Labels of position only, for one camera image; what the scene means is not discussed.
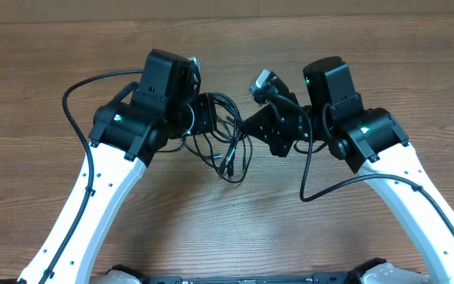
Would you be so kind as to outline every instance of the wooden tabletop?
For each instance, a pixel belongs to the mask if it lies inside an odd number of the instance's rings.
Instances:
[[[202,91],[229,95],[244,118],[259,109],[247,88],[262,69],[304,105],[302,68],[340,55],[365,106],[396,117],[454,209],[454,14],[0,25],[0,278],[17,277],[37,253],[81,166],[62,93],[99,73],[143,68],[152,48],[200,58]],[[83,131],[131,80],[138,76],[71,95]],[[304,160],[294,151],[273,157],[256,141],[236,187],[187,151],[156,155],[118,212],[93,273],[123,263],[149,275],[303,275],[349,270],[375,256],[426,271],[366,184],[300,202]],[[323,151],[311,161],[307,192],[352,176]]]

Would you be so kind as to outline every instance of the wooden table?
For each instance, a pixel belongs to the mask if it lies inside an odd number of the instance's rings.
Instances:
[[[395,115],[454,209],[454,14],[0,25],[0,278],[18,276],[34,257],[83,160],[62,113],[63,91],[98,73],[143,68],[152,48],[200,58],[202,91],[228,94],[244,118],[259,109],[247,87],[262,69],[308,104],[302,68],[342,56],[366,107]],[[69,105],[82,130],[137,79],[73,93]],[[156,155],[119,211],[94,274],[123,263],[149,275],[302,275],[349,270],[375,256],[426,271],[365,184],[300,202],[304,160],[294,151],[273,157],[256,141],[236,187],[186,151]],[[350,177],[324,151],[312,160],[307,191]]]

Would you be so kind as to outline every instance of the green led indicator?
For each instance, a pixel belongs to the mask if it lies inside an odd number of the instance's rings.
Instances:
[[[369,130],[370,130],[370,128],[368,128],[368,127],[365,127],[365,126],[364,126],[364,127],[362,127],[362,128],[360,129],[360,131],[362,131],[362,133],[364,133],[364,134],[365,134],[365,133],[368,133],[368,132],[369,132]]]

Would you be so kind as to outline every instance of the wood surface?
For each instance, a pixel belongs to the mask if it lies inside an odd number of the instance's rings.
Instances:
[[[454,0],[0,0],[0,24],[454,13]]]
[[[200,58],[202,91],[228,94],[244,118],[259,109],[247,87],[262,69],[276,72],[304,105],[302,68],[342,56],[365,106],[396,117],[454,209],[454,14],[0,25],[0,278],[18,276],[37,253],[81,166],[62,93],[99,73],[143,68],[152,48]],[[138,79],[74,92],[69,105],[82,130]],[[367,185],[300,202],[304,160],[294,151],[273,157],[255,141],[247,178],[233,186],[186,151],[156,155],[118,212],[93,273],[123,263],[149,275],[303,275],[349,270],[375,256],[426,271]],[[307,192],[352,176],[321,152]]]

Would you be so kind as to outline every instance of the beige wall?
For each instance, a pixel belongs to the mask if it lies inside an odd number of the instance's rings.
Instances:
[[[0,0],[0,23],[454,13],[454,0]]]

